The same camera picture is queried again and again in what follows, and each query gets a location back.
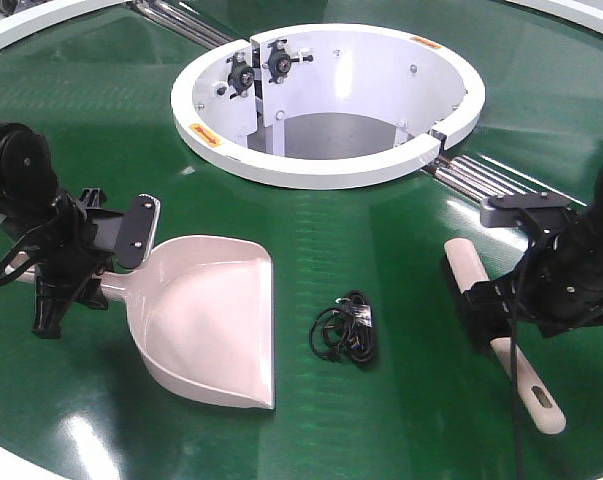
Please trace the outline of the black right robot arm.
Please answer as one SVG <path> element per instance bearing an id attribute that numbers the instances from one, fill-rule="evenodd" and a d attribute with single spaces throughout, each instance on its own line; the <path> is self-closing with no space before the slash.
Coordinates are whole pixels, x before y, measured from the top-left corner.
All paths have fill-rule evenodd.
<path id="1" fill-rule="evenodd" d="M 554 192 L 494 195 L 482 202 L 480 221 L 520 228 L 528 247 L 510 272 L 458 295 L 475 350 L 510 336 L 511 320 L 536 325 L 545 338 L 603 325 L 603 165 L 580 211 Z"/>

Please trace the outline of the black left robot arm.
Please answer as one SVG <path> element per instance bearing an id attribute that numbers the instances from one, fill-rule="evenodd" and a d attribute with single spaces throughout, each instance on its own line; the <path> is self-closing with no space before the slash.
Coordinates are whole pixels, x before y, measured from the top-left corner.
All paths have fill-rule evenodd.
<path id="1" fill-rule="evenodd" d="M 75 302 L 104 310 L 98 274 L 113 266 L 123 215 L 107 210 L 105 193 L 74 196 L 52 168 L 46 138 L 21 123 L 0 122 L 0 228 L 13 244 L 0 260 L 0 286 L 34 271 L 32 331 L 61 336 Z"/>

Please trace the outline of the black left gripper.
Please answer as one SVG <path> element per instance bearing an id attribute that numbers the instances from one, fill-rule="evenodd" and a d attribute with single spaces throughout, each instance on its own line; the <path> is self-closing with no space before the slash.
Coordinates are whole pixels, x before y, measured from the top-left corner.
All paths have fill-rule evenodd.
<path id="1" fill-rule="evenodd" d="M 62 319 L 75 303 L 109 307 L 98 276 L 113 269 L 115 248 L 97 239 L 107 221 L 123 214 L 105 209 L 105 201 L 100 188 L 86 188 L 78 197 L 59 188 L 35 203 L 0 197 L 2 229 L 15 241 L 0 261 L 0 286 L 34 270 L 32 333 L 40 338 L 60 338 Z"/>

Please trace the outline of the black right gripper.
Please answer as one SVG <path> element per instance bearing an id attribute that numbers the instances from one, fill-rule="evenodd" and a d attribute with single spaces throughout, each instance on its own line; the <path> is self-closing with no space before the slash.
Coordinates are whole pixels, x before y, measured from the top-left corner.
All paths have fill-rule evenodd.
<path id="1" fill-rule="evenodd" d="M 545 338 L 603 326 L 603 213 L 588 209 L 542 235 L 492 281 L 514 294 L 513 320 L 535 324 Z"/>

